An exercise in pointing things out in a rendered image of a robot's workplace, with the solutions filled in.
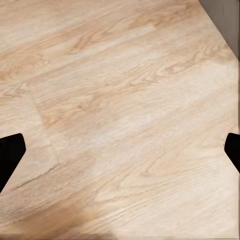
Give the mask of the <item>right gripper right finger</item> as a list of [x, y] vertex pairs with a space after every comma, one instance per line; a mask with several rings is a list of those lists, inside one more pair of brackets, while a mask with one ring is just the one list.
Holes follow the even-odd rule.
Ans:
[[240, 135], [228, 133], [224, 151], [240, 173]]

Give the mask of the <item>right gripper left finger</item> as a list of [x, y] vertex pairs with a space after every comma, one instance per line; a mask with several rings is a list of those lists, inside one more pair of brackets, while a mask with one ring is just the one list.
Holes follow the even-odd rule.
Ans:
[[26, 152], [21, 133], [0, 138], [0, 193]]

